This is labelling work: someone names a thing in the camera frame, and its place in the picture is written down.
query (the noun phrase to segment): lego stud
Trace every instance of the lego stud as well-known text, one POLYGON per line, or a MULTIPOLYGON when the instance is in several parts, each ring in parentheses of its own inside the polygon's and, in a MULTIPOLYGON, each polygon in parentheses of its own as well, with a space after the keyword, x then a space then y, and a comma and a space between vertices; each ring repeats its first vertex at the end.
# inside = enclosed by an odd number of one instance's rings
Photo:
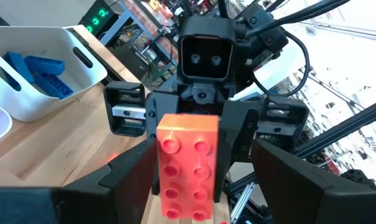
POLYGON ((211 150, 212 147, 208 141, 205 139, 200 138, 196 143, 194 144, 194 149, 201 155, 207 155, 211 150))
POLYGON ((207 200, 207 191, 205 189, 199 189, 194 192, 194 199, 203 202, 207 200))
POLYGON ((170 163, 166 165, 163 168, 164 174, 166 174, 168 177, 177 177, 179 174, 179 168, 173 163, 170 163))
POLYGON ((177 183, 171 182, 166 188, 165 194, 169 199, 175 199, 181 193, 181 186, 177 183))
POLYGON ((198 222, 204 221, 206 219, 206 217, 207 217, 207 212, 205 212, 203 210, 195 211, 192 214, 192 219, 195 220, 195 221, 198 221, 198 222))
POLYGON ((194 170, 194 175, 199 179, 207 179, 210 176, 210 171, 206 167, 198 167, 194 170))
POLYGON ((167 209, 166 216, 173 220, 177 219, 180 216, 180 213, 181 207, 178 204, 173 203, 170 208, 167 209))
POLYGON ((168 153, 168 154, 176 153, 179 148, 180 148, 180 140, 173 135, 168 136, 162 142, 162 149, 165 153, 168 153))

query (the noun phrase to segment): red light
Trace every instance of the red light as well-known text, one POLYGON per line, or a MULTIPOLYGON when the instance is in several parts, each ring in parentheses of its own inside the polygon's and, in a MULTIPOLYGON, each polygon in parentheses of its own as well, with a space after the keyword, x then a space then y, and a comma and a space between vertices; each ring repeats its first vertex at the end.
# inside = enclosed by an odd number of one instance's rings
POLYGON ((106 163, 109 163, 110 161, 112 161, 114 158, 116 158, 116 157, 118 157, 119 156, 119 154, 117 153, 117 152, 114 152, 113 154, 112 154, 112 156, 110 156, 109 158, 108 158, 108 161, 106 162, 106 163))

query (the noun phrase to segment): wooden surface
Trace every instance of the wooden surface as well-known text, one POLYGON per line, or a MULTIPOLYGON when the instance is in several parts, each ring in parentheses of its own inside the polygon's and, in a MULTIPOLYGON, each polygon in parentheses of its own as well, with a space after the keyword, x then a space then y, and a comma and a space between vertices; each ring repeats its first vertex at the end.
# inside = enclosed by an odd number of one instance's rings
MULTIPOLYGON (((83 26, 75 27, 122 78, 138 82, 83 26)), ((13 120, 0 142, 0 185, 62 186, 87 175, 111 158, 143 141, 110 132, 103 86, 94 86, 80 100, 32 123, 13 120)), ((171 221, 161 215, 159 197, 149 196, 141 223, 198 223, 171 221)), ((214 219, 202 223, 229 223, 226 196, 214 205, 214 219)))

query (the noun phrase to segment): red lego brick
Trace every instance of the red lego brick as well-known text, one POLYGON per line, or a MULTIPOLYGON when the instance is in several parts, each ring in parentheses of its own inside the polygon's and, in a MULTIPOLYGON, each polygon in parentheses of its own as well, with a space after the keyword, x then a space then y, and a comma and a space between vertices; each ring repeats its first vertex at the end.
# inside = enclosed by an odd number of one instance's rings
POLYGON ((163 116, 156 133, 163 215, 212 218, 218 131, 218 116, 163 116))

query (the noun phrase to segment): screw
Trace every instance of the screw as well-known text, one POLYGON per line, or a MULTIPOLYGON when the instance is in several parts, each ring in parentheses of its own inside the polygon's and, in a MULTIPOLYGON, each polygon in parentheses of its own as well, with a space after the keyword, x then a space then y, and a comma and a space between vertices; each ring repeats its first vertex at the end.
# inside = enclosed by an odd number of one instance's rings
POLYGON ((257 22, 256 17, 253 16, 252 18, 250 18, 250 22, 252 24, 255 24, 257 22))
POLYGON ((148 115, 149 115, 151 118, 154 118, 154 117, 155 117, 155 112, 150 111, 150 112, 148 113, 148 115))
POLYGON ((198 96, 199 98, 204 99, 206 98, 206 93, 199 93, 198 96))
POLYGON ((217 66, 217 65, 220 65, 221 63, 221 57, 216 55, 216 56, 213 56, 212 57, 212 64, 217 66))
POLYGON ((192 63, 199 63, 200 61, 200 56, 199 54, 193 54, 190 56, 190 60, 192 63))

